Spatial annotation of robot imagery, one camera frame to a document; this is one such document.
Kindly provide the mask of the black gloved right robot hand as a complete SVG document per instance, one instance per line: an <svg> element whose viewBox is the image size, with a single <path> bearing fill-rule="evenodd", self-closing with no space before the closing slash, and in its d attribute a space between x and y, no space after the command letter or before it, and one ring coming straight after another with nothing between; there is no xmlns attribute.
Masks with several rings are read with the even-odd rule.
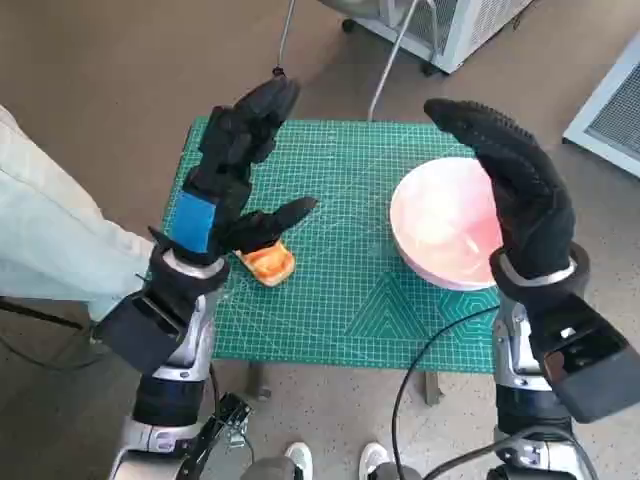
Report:
<svg viewBox="0 0 640 480"><path fill-rule="evenodd" d="M567 269L575 213L536 138L506 114L474 101L433 98L424 112L471 148L490 177L503 249L517 274L530 280Z"/></svg>

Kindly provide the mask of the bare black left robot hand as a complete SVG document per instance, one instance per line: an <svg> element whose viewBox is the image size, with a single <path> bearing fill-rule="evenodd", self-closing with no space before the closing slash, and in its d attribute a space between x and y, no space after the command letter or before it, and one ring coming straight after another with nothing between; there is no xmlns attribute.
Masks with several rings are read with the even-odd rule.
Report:
<svg viewBox="0 0 640 480"><path fill-rule="evenodd" d="M244 211L252 193L252 167L274 151L299 93L297 81L281 75L232 106L212 109L198 145L200 162L177 194L165 236L176 253L200 263L233 251L249 254L274 245L316 207L317 199L304 196L271 213Z"/></svg>

